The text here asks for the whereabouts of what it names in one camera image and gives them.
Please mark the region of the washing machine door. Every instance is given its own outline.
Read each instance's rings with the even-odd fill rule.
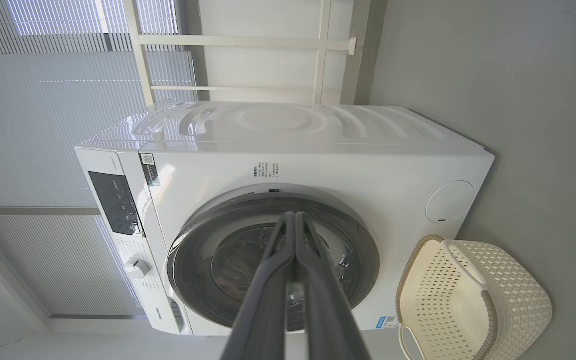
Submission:
[[[279,216],[311,215],[332,271],[354,308],[379,273],[377,246],[366,227],[339,203],[300,193],[250,193],[219,203],[190,219],[167,259],[176,294],[194,312],[231,328]],[[304,328],[304,290],[288,290],[288,331]]]

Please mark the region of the digital display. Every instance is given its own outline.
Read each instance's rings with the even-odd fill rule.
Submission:
[[[93,171],[88,174],[112,232],[144,236],[126,176]]]

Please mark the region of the front-loading washing machine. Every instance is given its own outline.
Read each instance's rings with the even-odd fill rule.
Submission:
[[[454,239],[494,156],[402,107],[158,102],[76,148],[153,328],[228,335],[284,212],[307,212],[360,330],[397,324],[425,235]],[[288,331],[304,329],[291,287]]]

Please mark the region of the floor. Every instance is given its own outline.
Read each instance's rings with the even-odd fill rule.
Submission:
[[[459,237],[505,249],[551,297],[521,359],[576,358],[576,0],[390,0],[370,104],[496,155]]]

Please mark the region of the perforated basket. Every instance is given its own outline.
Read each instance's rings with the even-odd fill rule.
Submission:
[[[551,300],[512,256],[475,241],[424,237],[397,290],[399,342],[425,360],[514,360],[544,332]]]

